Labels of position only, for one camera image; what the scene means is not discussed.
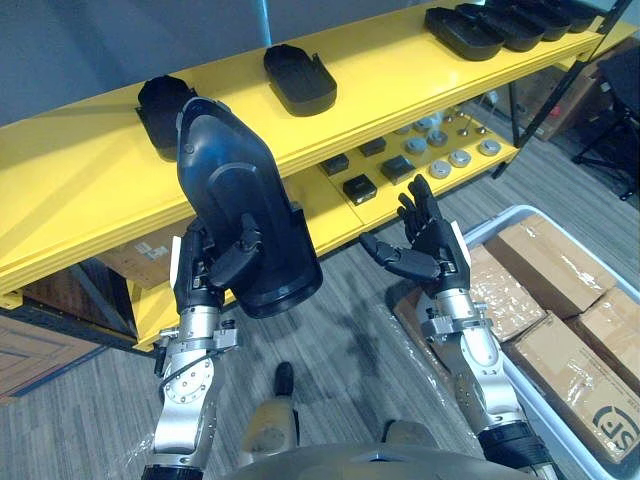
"cardboard box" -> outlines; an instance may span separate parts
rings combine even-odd
[[[567,325],[640,395],[640,305],[613,288]]]
[[[501,231],[487,250],[545,310],[567,319],[616,284],[598,262],[539,215]]]
[[[558,317],[550,314],[506,351],[597,458],[637,461],[640,398]]]
[[[193,217],[176,222],[107,250],[96,258],[142,288],[156,287],[169,280],[173,237],[184,235],[192,221]]]
[[[484,246],[471,250],[471,298],[489,306],[491,331],[498,341],[515,337],[547,316],[529,292]]]

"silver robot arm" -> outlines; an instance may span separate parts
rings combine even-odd
[[[442,218],[426,180],[409,184],[398,215],[411,249],[362,234],[365,250],[385,269],[420,284],[416,308],[425,339],[451,373],[455,398],[485,457],[549,480],[563,478],[535,435],[505,375],[504,354],[491,334],[486,305],[469,294],[469,252],[457,224]]]

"plastic wrap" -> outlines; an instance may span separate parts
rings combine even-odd
[[[550,314],[508,353],[595,455],[637,466],[640,398],[562,320]]]
[[[540,215],[502,230],[485,246],[542,308],[563,319],[584,312],[616,284],[591,255]]]
[[[640,305],[613,288],[569,327],[634,391],[640,392]]]
[[[546,316],[529,292],[482,246],[471,250],[471,298],[488,305],[491,331],[504,342]]]

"yellow shelving unit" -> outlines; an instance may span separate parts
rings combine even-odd
[[[384,152],[364,157],[358,149],[346,152],[349,158],[349,168],[345,171],[327,177],[320,166],[313,166],[293,174],[284,180],[285,188],[291,200],[304,208],[309,232],[318,255],[327,253],[345,242],[355,238],[358,234],[396,217],[399,206],[398,195],[408,194],[410,179],[393,185],[380,172],[380,165],[396,156],[404,155],[416,167],[416,174],[422,174],[433,192],[441,194],[470,178],[498,165],[510,161],[517,149],[493,132],[480,135],[476,132],[479,124],[471,122],[469,135],[457,134],[457,131],[467,125],[468,117],[455,117],[450,124],[442,124],[441,130],[449,137],[443,147],[428,147],[420,155],[407,153],[405,142],[415,136],[423,136],[411,130],[406,134],[390,133],[385,136],[387,147]],[[477,147],[487,138],[496,140],[501,145],[500,152],[493,157],[482,155]],[[436,159],[447,160],[454,149],[463,149],[471,154],[471,162],[464,168],[452,168],[451,174],[445,179],[435,179],[428,173],[428,167]],[[375,198],[361,205],[354,205],[342,192],[342,184],[361,173],[364,173],[376,185]],[[131,298],[138,328],[138,345],[136,348],[150,350],[153,342],[158,340],[158,332],[163,328],[177,325],[175,299],[168,284],[160,285],[151,290],[143,290],[137,286],[131,288]]]
[[[596,19],[593,22],[593,25],[591,25],[591,27],[589,28],[589,30],[595,32],[596,29],[600,26],[601,22],[602,22],[601,18]],[[632,25],[631,23],[627,23],[627,22],[623,22],[622,20],[619,20],[613,26],[609,34],[604,38],[600,46],[598,46],[596,51],[593,53],[593,58],[596,59],[603,53],[606,53],[609,50],[611,50],[616,45],[619,45],[624,40],[626,40],[627,38],[631,37],[634,33],[636,33],[639,28],[640,27],[638,27],[637,25]],[[573,65],[575,61],[576,61],[575,56],[567,57],[559,61],[556,64],[556,66],[563,70],[569,70],[571,68],[571,65]]]
[[[527,53],[503,49],[469,62],[425,31],[424,11],[416,6],[289,42],[319,53],[338,83],[335,105],[313,117],[282,107],[266,79],[264,49],[175,75],[229,105],[289,177],[423,115],[587,55],[600,38],[567,34]],[[0,129],[0,295],[192,214],[175,164],[157,154],[134,112],[141,86]],[[333,223],[334,209],[323,212],[311,222]]]

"cable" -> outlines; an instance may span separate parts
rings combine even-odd
[[[167,378],[165,378],[164,380],[162,380],[162,382],[160,382],[160,385],[158,386],[158,394],[160,395],[160,402],[164,403],[164,387],[166,387],[169,382],[174,380],[178,375],[181,375],[184,372],[186,372],[187,370],[189,370],[194,365],[197,365],[201,361],[207,360],[207,359],[213,360],[215,357],[218,356],[218,353],[219,352],[217,350],[211,350],[209,353],[197,358],[193,362],[187,363],[184,367],[179,368],[175,372],[171,372],[169,374],[169,376]]]

